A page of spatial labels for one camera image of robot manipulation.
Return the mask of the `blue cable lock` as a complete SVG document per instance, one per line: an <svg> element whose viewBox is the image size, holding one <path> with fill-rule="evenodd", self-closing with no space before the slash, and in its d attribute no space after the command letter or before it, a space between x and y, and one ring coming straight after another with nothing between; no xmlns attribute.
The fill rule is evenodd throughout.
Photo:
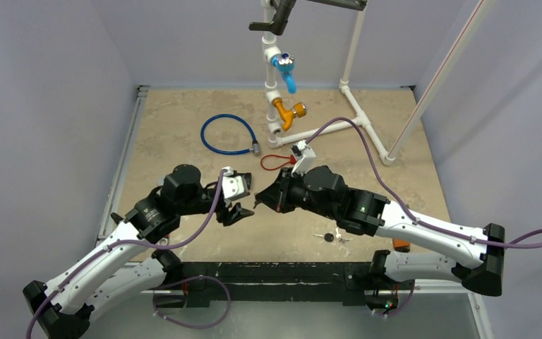
<svg viewBox="0 0 542 339"><path fill-rule="evenodd" d="M231 142L239 142L241 139L239 136L235 135L235 130L230 129L229 132L214 132L209 133L208 127L211 124L216 124L215 121L220 119L231 119L234 121L237 121L240 123L248 132L248 135L251 140L251 144L248 147L242 148L242 149L224 149L224 148L218 148L216 145L216 141L214 143L210 143L207 139L208 136L215 136L218 137L219 141L222 142L223 146L229 146ZM258 139L254 133L253 128L251 125L244 119L242 119L239 116L236 116L234 114L216 114L210 118L208 118L206 121L204 121L203 125L200 128L200 140L202 144L210 151L220 154L220 155L245 155L245 154L253 154L256 157L260 157L261 155L261 149L260 144L258 142Z"/></svg>

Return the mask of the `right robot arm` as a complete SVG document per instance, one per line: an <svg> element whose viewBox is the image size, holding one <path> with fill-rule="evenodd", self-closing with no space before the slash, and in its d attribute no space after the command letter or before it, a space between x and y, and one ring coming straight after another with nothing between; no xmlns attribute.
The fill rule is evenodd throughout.
<svg viewBox="0 0 542 339"><path fill-rule="evenodd" d="M255 202L277 213L307 210L350 234L419 245L428 252L417 261L418 278L450 280L480 295L502 295L505 254L500 245L505 229L500 225L468 227L406 211L386 196L347 186L326 165L303 175L282 168L276 180L255 195Z"/></svg>

